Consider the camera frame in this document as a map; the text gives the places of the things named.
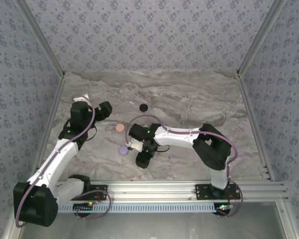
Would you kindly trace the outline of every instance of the marble table surface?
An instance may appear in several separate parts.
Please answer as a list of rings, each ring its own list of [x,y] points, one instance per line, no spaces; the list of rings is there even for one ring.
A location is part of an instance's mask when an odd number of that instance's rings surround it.
[[[96,136],[85,142],[62,173],[62,179],[72,174],[91,179],[210,179],[209,169],[192,149],[171,146],[166,153],[156,153],[147,169],[136,166],[135,150],[126,156],[119,154],[125,137],[124,133],[116,132],[115,126],[118,123],[127,125],[132,118],[143,114],[139,110],[142,103],[149,106],[147,114],[158,116],[167,126],[191,128],[212,124],[238,147],[239,156],[231,164],[232,178],[265,178],[234,74],[208,71],[67,72],[44,160],[70,116],[72,96],[85,93],[89,94],[94,107],[110,101],[113,112],[106,120],[96,123]],[[141,125],[153,122],[151,118],[137,120]]]

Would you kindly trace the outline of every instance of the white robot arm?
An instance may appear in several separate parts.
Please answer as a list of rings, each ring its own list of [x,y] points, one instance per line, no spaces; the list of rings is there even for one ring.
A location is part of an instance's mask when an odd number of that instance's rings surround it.
[[[228,184],[227,161],[231,146],[217,137],[192,133],[195,131],[209,131],[222,135],[213,126],[206,123],[202,128],[169,127],[168,130],[157,123],[152,124],[149,128],[133,124],[129,131],[132,140],[127,147],[139,152],[136,164],[141,168],[147,168],[159,146],[174,145],[194,149],[210,169],[211,185],[219,190],[224,190]]]
[[[50,226],[57,215],[58,208],[80,195],[87,187],[89,178],[82,175],[72,175],[66,183],[56,184],[69,161],[87,140],[86,129],[95,128],[96,121],[102,121],[112,113],[109,102],[101,103],[100,108],[95,108],[93,118],[92,107],[88,101],[84,98],[74,99],[71,118],[65,123],[52,153],[26,183],[18,182],[13,189],[15,217],[23,201],[18,213],[20,221]]]

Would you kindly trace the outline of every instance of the cable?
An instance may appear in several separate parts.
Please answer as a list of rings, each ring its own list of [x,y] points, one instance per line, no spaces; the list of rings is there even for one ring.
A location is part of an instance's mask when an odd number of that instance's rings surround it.
[[[162,151],[156,150],[156,152],[158,152],[158,153],[165,153],[165,152],[169,151],[170,146],[169,145],[167,145],[167,146],[168,146],[168,149],[162,150]]]
[[[99,200],[99,202],[101,201],[101,198],[100,198],[100,194],[99,194],[99,192],[96,192],[96,195],[98,196],[98,200]]]
[[[87,139],[86,141],[89,141],[89,140],[93,139],[93,138],[96,136],[96,132],[97,132],[96,127],[94,126],[93,128],[95,128],[95,133],[94,133],[94,135],[93,135],[91,138]]]
[[[228,183],[231,183],[231,182],[232,182],[233,184],[235,184],[235,185],[237,186],[237,188],[238,188],[238,190],[239,190],[239,192],[240,192],[240,196],[241,196],[241,203],[240,203],[240,205],[239,205],[239,208],[238,208],[233,214],[231,214],[231,215],[229,215],[229,216],[225,215],[225,216],[221,216],[221,217],[223,217],[223,218],[230,218],[230,217],[233,217],[234,215],[236,215],[236,214],[241,210],[241,208],[242,208],[242,206],[243,206],[243,201],[244,201],[244,199],[243,199],[243,192],[241,191],[241,189],[240,189],[240,187],[238,186],[237,183],[235,183],[234,181],[231,181],[231,180],[230,180],[230,176],[229,176],[229,164],[230,164],[231,162],[233,162],[234,160],[236,160],[236,158],[238,157],[238,149],[237,149],[236,145],[235,145],[232,141],[230,141],[228,138],[226,138],[226,137],[224,137],[224,136],[222,136],[222,135],[220,135],[220,134],[212,133],[212,132],[208,132],[208,131],[199,131],[199,130],[198,130],[198,131],[192,131],[192,132],[179,132],[179,131],[170,130],[170,129],[168,129],[168,128],[164,125],[164,123],[163,123],[158,117],[156,117],[156,116],[152,116],[152,115],[140,115],[140,116],[137,116],[137,117],[133,118],[133,119],[129,122],[128,126],[126,127],[126,130],[125,130],[125,140],[126,140],[127,143],[129,143],[129,140],[128,140],[128,128],[130,127],[130,125],[131,125],[131,123],[132,123],[133,121],[135,121],[136,119],[141,118],[141,117],[152,117],[152,118],[158,120],[158,122],[159,122],[160,125],[163,127],[163,129],[165,129],[166,131],[171,132],[171,133],[175,133],[175,134],[196,134],[196,133],[198,133],[198,134],[207,134],[207,135],[211,135],[211,136],[218,137],[218,138],[224,140],[225,142],[229,143],[230,146],[234,149],[234,151],[235,151],[235,155],[234,155],[234,157],[232,157],[230,160],[228,160],[227,163],[226,163],[226,166],[227,166],[226,176],[227,176],[227,181],[228,181]]]
[[[95,109],[93,108],[92,106],[92,102],[85,96],[80,96],[80,97],[83,97],[85,100],[87,100],[88,103],[90,103],[91,107],[92,107],[92,118],[91,118],[91,121],[90,123],[88,124],[88,126],[81,132],[79,133],[77,136],[73,137],[72,139],[70,139],[69,141],[66,141],[63,145],[61,145],[59,148],[58,148],[58,151],[61,151],[65,146],[67,146],[70,142],[73,142],[74,140],[78,139],[79,137],[81,137],[82,135],[84,135],[89,129],[90,127],[92,126],[92,123],[93,123],[93,120],[94,120],[94,117],[95,117]],[[34,188],[34,186],[36,185],[36,183],[40,180],[39,177],[42,177],[44,172],[47,170],[47,168],[50,166],[50,164],[52,163],[52,161],[55,159],[56,155],[58,155],[58,152],[55,152],[51,159],[49,160],[49,162],[46,164],[46,166],[42,169],[42,171],[40,172],[39,176],[37,177],[37,179],[30,185],[30,187],[28,188],[28,190],[25,192],[24,196],[22,197],[21,201],[20,201],[20,204],[18,206],[18,209],[16,211],[16,215],[15,215],[15,226],[17,228],[22,228],[24,227],[25,225],[27,225],[27,223],[24,223],[22,225],[19,224],[19,217],[20,217],[20,213],[21,213],[21,208],[24,204],[24,201],[26,199],[26,197],[29,195],[30,191]]]
[[[239,185],[238,185],[236,182],[234,182],[234,181],[229,181],[229,182],[235,184],[236,187],[238,188],[239,193],[240,193],[241,202],[240,202],[240,205],[239,205],[238,209],[237,209],[233,214],[225,215],[225,216],[221,216],[221,215],[219,215],[219,217],[221,217],[221,218],[231,218],[231,217],[235,216],[236,214],[238,214],[239,211],[241,210],[241,208],[243,207],[243,202],[244,202],[243,191],[241,191],[241,188],[239,187]]]
[[[72,198],[72,199],[80,198],[80,197],[82,197],[82,196],[85,196],[85,195],[88,195],[88,194],[91,194],[91,193],[103,193],[103,194],[105,194],[106,196],[108,196],[109,201],[110,201],[109,206],[108,206],[108,208],[106,209],[106,211],[105,211],[104,213],[102,213],[101,215],[99,215],[99,216],[95,216],[95,217],[88,217],[88,218],[83,218],[83,217],[80,217],[80,216],[79,216],[79,210],[80,210],[80,208],[81,208],[81,207],[79,207],[79,208],[76,210],[76,216],[77,216],[78,219],[83,219],[83,220],[93,220],[93,219],[97,219],[97,218],[102,218],[102,217],[104,217],[104,216],[110,211],[110,209],[111,209],[111,205],[112,205],[112,199],[111,199],[111,197],[110,197],[110,195],[109,195],[109,193],[108,193],[107,191],[103,191],[103,190],[99,190],[99,189],[97,189],[97,190],[92,190],[92,191],[89,191],[89,192],[86,192],[86,193],[82,193],[82,194],[80,194],[80,195],[78,195],[78,196],[75,196],[75,197]]]
[[[234,206],[236,206],[236,198],[234,197],[234,195],[232,195],[231,193],[229,193],[228,196],[229,196],[228,205],[230,204],[230,197],[232,197],[235,200]]]

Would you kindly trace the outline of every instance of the blue floral wallpaper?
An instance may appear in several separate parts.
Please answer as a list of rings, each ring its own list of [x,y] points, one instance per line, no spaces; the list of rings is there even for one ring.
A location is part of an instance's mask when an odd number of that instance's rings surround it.
[[[0,0],[0,238],[30,174],[59,79],[12,0]]]
[[[272,0],[29,0],[65,71],[239,67]]]
[[[287,0],[244,76],[276,180],[299,222],[299,0]]]

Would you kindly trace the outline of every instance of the metal strip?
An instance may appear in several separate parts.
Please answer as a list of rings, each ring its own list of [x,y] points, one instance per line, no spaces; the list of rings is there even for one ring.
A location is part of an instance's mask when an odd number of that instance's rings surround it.
[[[260,46],[262,45],[265,37],[267,36],[269,30],[271,29],[272,25],[274,24],[278,14],[280,13],[281,9],[285,5],[286,0],[274,0],[271,4],[265,19],[263,20],[262,24],[260,25],[256,36],[254,37],[252,43],[250,44],[247,53],[245,54],[239,68],[239,75],[242,77],[247,71],[247,68],[253,61],[257,51],[259,50]]]
[[[56,56],[54,55],[47,39],[45,38],[39,24],[37,23],[34,15],[32,14],[28,4],[25,0],[14,0],[15,4],[21,11],[21,14],[24,17],[24,20],[28,23],[30,29],[32,30],[36,40],[40,44],[43,52],[45,53],[46,57],[49,59],[53,69],[58,74],[59,77],[63,76],[63,71],[61,68],[60,63],[58,62]]]
[[[43,132],[42,139],[40,141],[38,152],[36,153],[36,156],[35,156],[31,175],[33,175],[37,171],[38,166],[41,164],[41,162],[43,160],[44,152],[45,152],[45,149],[48,144],[49,137],[50,137],[54,117],[55,117],[56,111],[59,106],[59,101],[61,99],[64,83],[65,83],[64,77],[62,76],[62,78],[60,79],[58,88],[56,90],[56,94],[54,96],[53,102],[52,102],[50,114],[49,114],[48,121],[47,121],[47,124],[44,129],[44,132]]]
[[[264,144],[263,138],[261,137],[261,133],[260,133],[260,130],[259,130],[259,127],[258,127],[258,124],[257,124],[257,120],[256,120],[256,117],[255,117],[250,99],[248,97],[248,93],[247,93],[245,83],[240,77],[238,77],[238,84],[239,84],[240,91],[241,91],[241,94],[242,94],[242,97],[243,97],[243,100],[244,100],[244,103],[245,103],[245,107],[246,107],[246,110],[247,110],[247,115],[248,115],[248,118],[249,118],[249,121],[250,121],[251,129],[252,129],[254,137],[255,137],[255,141],[256,141],[256,145],[257,145],[257,148],[258,148],[258,151],[259,151],[259,154],[260,154],[261,161],[263,162],[263,164],[265,164],[267,166],[267,170],[268,170],[270,180],[274,181],[275,176],[274,176],[273,169],[271,168],[271,163],[270,163],[268,155],[267,155],[265,144]]]
[[[270,180],[270,176],[269,176],[267,165],[263,164],[263,170],[264,170],[264,174],[266,176],[266,179]]]
[[[97,203],[91,210],[79,213],[104,213],[109,203]],[[114,203],[109,213],[215,213],[213,203]],[[58,213],[76,213],[73,203],[59,208]]]
[[[276,205],[287,239],[299,239],[299,227],[290,202],[276,202]]]
[[[277,202],[289,199],[282,182],[264,180],[236,182],[243,191],[244,202]],[[92,181],[91,183],[108,185],[108,193],[114,203],[201,203],[202,201],[196,200],[195,185],[208,184],[210,181]],[[226,200],[203,202],[226,202]]]

